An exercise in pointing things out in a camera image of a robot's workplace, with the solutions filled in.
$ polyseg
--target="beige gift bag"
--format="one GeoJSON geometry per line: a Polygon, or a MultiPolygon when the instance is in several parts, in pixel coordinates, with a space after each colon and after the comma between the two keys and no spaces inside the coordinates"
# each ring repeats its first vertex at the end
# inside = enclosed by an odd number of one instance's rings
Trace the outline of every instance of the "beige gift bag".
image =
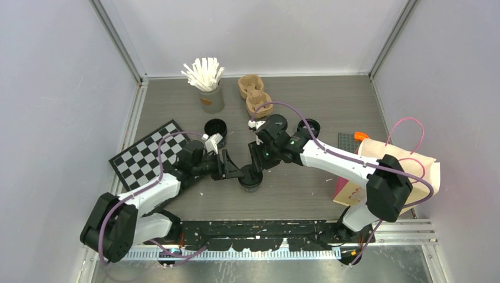
{"type": "MultiPolygon", "coordinates": [[[[439,191],[441,181],[439,162],[436,162],[435,158],[415,153],[415,150],[417,150],[423,140],[423,136],[424,130],[422,124],[413,117],[406,117],[399,120],[396,125],[394,125],[389,134],[389,138],[387,138],[387,142],[383,143],[372,139],[364,139],[361,142],[360,147],[358,148],[357,154],[366,157],[376,157],[379,159],[381,159],[385,154],[394,156],[399,160],[401,167],[405,172],[421,177],[425,181],[429,182],[434,188],[435,195],[439,191]],[[420,127],[422,128],[422,136],[420,138],[420,142],[411,152],[388,144],[392,132],[394,131],[396,126],[405,120],[414,120],[415,122],[419,123],[420,127]]],[[[427,186],[412,179],[410,181],[412,181],[413,190],[408,197],[406,204],[421,200],[429,194],[429,188],[427,186]]],[[[350,206],[355,205],[365,197],[365,191],[361,190],[358,184],[355,184],[354,182],[341,177],[338,178],[333,201],[342,205],[350,206]]],[[[404,213],[411,208],[412,207],[403,208],[401,210],[401,213],[404,213]]]]}

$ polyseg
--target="chessboard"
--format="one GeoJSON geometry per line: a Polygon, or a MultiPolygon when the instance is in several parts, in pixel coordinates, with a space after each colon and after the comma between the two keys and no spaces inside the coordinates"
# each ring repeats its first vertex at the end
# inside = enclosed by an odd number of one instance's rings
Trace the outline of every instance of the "chessboard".
{"type": "MultiPolygon", "coordinates": [[[[182,129],[171,120],[109,160],[127,191],[137,189],[158,176],[160,173],[158,143],[165,135],[178,131],[182,129]]],[[[165,173],[172,167],[177,153],[188,141],[187,135],[178,134],[169,137],[162,144],[162,163],[165,173]]]]}

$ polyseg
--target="pink bag handle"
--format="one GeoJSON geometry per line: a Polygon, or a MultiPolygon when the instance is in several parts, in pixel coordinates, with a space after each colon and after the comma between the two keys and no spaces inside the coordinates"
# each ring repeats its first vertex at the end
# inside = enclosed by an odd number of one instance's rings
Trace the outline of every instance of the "pink bag handle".
{"type": "Polygon", "coordinates": [[[405,157],[405,158],[401,158],[401,159],[398,159],[398,161],[402,161],[402,160],[413,160],[415,161],[416,163],[418,163],[420,165],[420,167],[422,167],[422,176],[420,178],[423,179],[423,177],[425,176],[425,167],[424,165],[422,164],[422,162],[416,160],[415,158],[411,158],[411,157],[405,157]]]}
{"type": "Polygon", "coordinates": [[[390,137],[392,136],[392,133],[394,132],[394,130],[396,129],[397,125],[399,125],[399,123],[401,123],[402,121],[406,121],[406,120],[413,120],[415,122],[418,123],[418,125],[420,126],[420,128],[422,129],[422,136],[420,137],[420,141],[419,143],[417,144],[417,146],[412,150],[412,152],[410,152],[410,154],[413,154],[415,152],[415,150],[417,150],[419,148],[419,146],[421,145],[422,143],[422,140],[423,140],[423,135],[424,135],[424,130],[423,130],[423,125],[421,124],[421,122],[413,117],[405,117],[405,118],[402,118],[401,120],[399,120],[395,125],[394,127],[392,127],[392,130],[391,132],[389,133],[389,137],[387,138],[387,141],[386,141],[386,146],[389,144],[389,140],[390,140],[390,137]]]}

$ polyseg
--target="black container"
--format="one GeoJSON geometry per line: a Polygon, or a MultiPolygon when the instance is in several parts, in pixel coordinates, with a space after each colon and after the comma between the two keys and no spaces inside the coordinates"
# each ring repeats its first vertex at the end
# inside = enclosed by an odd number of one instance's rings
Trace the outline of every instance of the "black container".
{"type": "Polygon", "coordinates": [[[221,134],[222,140],[217,144],[219,148],[226,146],[226,136],[228,135],[228,127],[226,122],[221,119],[211,119],[205,124],[205,134],[211,136],[213,134],[221,134]]]}

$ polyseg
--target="gray container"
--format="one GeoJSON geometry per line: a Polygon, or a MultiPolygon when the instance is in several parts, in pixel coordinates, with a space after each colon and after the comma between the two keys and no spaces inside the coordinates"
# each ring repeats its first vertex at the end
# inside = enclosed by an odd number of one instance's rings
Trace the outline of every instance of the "gray container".
{"type": "Polygon", "coordinates": [[[208,93],[200,91],[200,102],[202,103],[202,108],[207,113],[219,113],[224,109],[224,97],[222,96],[221,83],[219,86],[208,93]]]}

